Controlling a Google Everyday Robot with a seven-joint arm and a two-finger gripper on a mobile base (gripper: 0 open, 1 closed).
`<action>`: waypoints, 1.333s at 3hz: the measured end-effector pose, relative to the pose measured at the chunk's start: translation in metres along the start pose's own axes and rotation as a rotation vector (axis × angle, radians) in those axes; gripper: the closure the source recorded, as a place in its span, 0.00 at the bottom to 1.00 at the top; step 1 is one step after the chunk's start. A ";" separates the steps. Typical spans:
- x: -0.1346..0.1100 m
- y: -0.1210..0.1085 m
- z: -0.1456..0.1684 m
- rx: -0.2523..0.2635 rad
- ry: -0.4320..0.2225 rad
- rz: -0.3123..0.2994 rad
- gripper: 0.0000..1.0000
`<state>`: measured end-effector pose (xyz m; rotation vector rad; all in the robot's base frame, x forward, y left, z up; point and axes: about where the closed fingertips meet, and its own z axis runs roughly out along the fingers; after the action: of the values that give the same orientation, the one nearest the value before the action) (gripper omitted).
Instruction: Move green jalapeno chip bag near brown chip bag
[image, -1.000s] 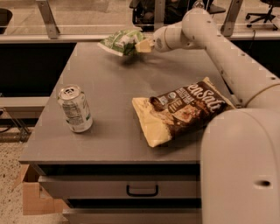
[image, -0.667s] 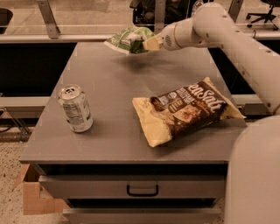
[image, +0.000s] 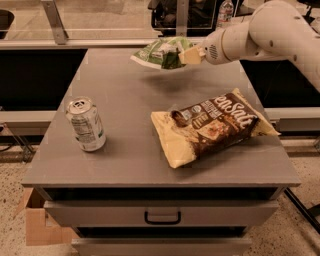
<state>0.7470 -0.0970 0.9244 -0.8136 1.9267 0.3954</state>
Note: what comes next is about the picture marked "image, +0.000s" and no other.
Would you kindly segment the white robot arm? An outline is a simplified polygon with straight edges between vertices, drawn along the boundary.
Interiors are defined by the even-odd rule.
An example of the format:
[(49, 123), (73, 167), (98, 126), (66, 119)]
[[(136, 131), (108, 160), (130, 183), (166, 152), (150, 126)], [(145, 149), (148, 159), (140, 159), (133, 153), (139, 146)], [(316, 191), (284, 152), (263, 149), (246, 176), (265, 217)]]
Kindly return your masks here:
[(250, 19), (218, 29), (182, 51), (183, 64), (205, 60), (220, 65), (236, 60), (290, 61), (320, 91), (320, 37), (291, 4), (272, 0)]

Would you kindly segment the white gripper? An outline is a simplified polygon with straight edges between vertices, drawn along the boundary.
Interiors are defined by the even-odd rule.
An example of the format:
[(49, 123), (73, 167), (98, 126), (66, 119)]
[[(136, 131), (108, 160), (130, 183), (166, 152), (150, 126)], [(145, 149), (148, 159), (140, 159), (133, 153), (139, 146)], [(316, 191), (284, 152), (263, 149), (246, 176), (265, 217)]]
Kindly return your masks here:
[(182, 64), (200, 64), (204, 58), (213, 65), (229, 63), (230, 59), (226, 56), (223, 49), (224, 30), (217, 30), (209, 34), (202, 42), (202, 47), (195, 45), (184, 50), (179, 54)]

